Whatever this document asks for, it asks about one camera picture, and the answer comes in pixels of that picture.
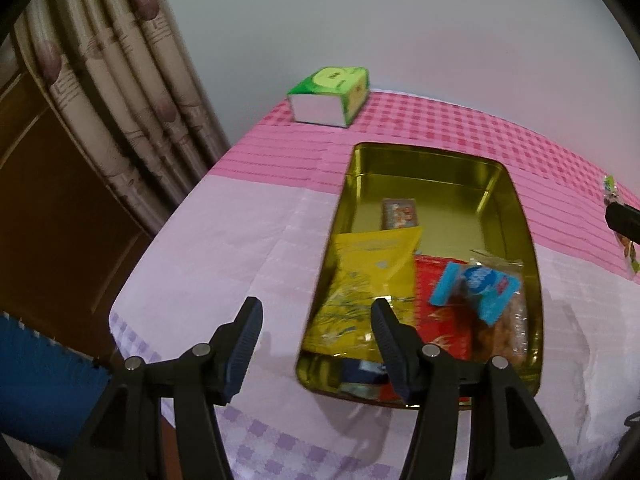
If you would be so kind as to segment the green candy stick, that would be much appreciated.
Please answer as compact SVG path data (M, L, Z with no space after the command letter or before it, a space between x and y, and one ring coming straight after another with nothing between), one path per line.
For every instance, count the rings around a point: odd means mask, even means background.
M603 177L603 200L605 204L605 221L614 232L631 273L639 273L639 211L627 205L618 192L613 176Z

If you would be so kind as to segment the clear gold snack bag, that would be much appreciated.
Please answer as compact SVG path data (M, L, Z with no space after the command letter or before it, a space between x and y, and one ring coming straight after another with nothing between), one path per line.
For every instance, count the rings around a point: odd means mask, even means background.
M521 367L526 362L528 350L523 263L521 260L506 260L479 249L472 251L471 261L508 274L520 282L518 290L493 326L482 321L473 323L472 360L486 362L491 356L503 356L514 367Z

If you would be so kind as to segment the red snack packet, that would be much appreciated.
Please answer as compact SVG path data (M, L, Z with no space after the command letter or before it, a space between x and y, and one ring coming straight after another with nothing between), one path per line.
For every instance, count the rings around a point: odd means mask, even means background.
M452 298L445 307L430 304L432 291L449 261L424 255L414 258L414 299L407 324L400 322L399 309L385 299L375 300L371 307L372 332L386 373L396 396L406 405L418 405L420 394L433 380L433 373L421 364L424 346L434 344L454 359L471 359L473 309L458 298Z

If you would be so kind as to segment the light blue snack packet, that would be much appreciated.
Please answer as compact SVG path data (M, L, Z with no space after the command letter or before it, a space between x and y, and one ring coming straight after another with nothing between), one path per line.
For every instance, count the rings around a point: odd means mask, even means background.
M445 307L452 298L461 297L472 304L486 325L493 326L521 286L516 276L490 266L449 261L432 291L430 304Z

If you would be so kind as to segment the blue white snack bar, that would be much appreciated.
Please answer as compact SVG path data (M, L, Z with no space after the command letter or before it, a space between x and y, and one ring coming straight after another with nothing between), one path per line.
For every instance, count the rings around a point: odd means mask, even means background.
M390 382L381 363L344 359L338 390L356 398L378 401L382 389Z

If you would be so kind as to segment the yellow snack pouch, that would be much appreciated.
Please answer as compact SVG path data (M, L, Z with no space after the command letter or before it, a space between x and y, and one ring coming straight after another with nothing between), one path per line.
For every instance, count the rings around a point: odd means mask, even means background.
M381 362L371 306L374 300L384 299L400 322L413 323L414 257L421 238L420 226L334 237L335 272L306 329L302 349L334 358Z

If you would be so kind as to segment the small brown candy box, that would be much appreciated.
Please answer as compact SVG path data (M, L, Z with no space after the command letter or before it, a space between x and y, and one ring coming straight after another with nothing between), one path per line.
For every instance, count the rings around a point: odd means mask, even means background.
M382 200L382 230L413 228L419 225L416 202L411 198Z

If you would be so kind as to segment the blue foam mat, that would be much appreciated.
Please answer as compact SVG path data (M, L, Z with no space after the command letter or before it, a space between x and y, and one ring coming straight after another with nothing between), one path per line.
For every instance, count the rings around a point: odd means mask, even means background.
M111 373L7 315L0 366L2 434L65 457Z

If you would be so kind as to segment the gold metal tin tray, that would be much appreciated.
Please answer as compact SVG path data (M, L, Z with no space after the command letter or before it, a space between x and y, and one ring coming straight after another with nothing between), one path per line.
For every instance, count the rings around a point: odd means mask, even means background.
M411 198L416 202L418 226L422 229L416 256L470 264L472 251L479 249L506 260L521 260L528 350L525 364L514 368L526 387L537 391L544 323L534 243L508 170L500 162L483 157L408 145L356 145L337 204L306 329L335 272L334 237L343 233L384 231L381 229L384 198ZM378 401L359 399L338 390L344 359L300 348L297 378L307 389L326 396L387 406L400 404L390 382L383 387Z

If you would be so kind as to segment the brown wooden cabinet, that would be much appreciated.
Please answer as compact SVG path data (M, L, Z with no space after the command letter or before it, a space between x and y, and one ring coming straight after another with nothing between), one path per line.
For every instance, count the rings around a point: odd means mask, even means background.
M1 309L107 358L119 291L151 239L80 154L12 37L1 45Z

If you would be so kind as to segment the pink checkered tablecloth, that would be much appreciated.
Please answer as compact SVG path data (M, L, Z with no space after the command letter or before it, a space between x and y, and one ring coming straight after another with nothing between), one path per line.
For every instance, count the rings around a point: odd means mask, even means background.
M639 281L604 220L603 170L512 122L411 94L371 94L347 129L276 106L157 234L119 293L124 356L168 360L262 300L241 392L218 413L239 479L395 479L414 415L317 396L295 362L352 148L385 142L502 162L532 232L544 296L536 399L579 479L602 476L639 407Z

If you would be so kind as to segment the green tissue box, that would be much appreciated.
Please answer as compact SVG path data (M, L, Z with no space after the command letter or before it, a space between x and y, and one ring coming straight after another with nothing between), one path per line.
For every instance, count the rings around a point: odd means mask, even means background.
M326 66L288 92L296 122L348 128L369 97L369 71L364 67Z

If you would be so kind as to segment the beige patterned curtain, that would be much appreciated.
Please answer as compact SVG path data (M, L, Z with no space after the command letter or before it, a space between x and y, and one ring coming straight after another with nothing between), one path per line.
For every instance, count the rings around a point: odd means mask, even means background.
M30 0L14 30L80 154L160 232L229 148L164 0Z

